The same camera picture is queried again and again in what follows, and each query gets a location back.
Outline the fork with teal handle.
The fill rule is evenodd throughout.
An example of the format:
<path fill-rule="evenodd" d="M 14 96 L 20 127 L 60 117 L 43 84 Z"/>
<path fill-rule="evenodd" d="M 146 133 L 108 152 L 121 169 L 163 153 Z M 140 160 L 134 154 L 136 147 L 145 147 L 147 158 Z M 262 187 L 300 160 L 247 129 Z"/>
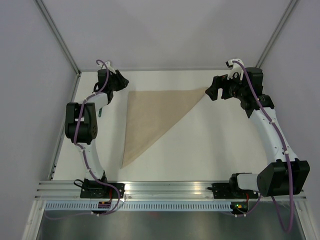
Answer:
<path fill-rule="evenodd" d="M 99 112 L 98 112 L 98 117 L 99 118 L 102 116 L 102 110 L 103 110 L 102 108 L 99 109 Z"/>

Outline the beige cloth napkin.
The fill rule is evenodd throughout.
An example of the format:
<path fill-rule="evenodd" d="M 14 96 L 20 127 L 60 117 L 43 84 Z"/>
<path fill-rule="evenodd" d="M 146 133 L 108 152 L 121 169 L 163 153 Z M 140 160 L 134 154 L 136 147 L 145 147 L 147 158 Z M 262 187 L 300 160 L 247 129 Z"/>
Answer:
<path fill-rule="evenodd" d="M 204 97 L 205 88 L 130 91 L 122 168 L 130 165 Z"/>

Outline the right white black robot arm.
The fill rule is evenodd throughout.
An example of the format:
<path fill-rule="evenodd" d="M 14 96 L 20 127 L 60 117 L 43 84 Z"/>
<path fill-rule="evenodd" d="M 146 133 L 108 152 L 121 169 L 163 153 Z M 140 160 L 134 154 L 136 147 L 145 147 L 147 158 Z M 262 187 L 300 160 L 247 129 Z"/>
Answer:
<path fill-rule="evenodd" d="M 262 141 L 268 165 L 260 173 L 234 173 L 229 179 L 228 192 L 235 198 L 246 191 L 255 191 L 264 197 L 298 195 L 310 172 L 306 160 L 299 160 L 279 126 L 275 105 L 269 95 L 263 93 L 263 71 L 246 68 L 247 76 L 237 73 L 213 77 L 205 93 L 212 101 L 222 90 L 223 100 L 236 98 L 248 119 L 255 125 Z"/>

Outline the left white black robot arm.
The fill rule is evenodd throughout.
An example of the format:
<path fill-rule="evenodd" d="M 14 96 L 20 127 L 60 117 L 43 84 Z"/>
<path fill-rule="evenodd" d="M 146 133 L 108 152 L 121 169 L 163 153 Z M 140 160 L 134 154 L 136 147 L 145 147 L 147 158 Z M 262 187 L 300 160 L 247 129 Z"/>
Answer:
<path fill-rule="evenodd" d="M 125 89 L 129 84 L 119 70 L 100 69 L 93 92 L 83 102 L 69 102 L 66 105 L 65 136 L 75 145 L 82 157 L 85 177 L 82 191 L 92 192 L 98 198 L 109 193 L 105 171 L 99 160 L 96 138 L 98 136 L 97 113 L 111 103 L 114 92 Z"/>

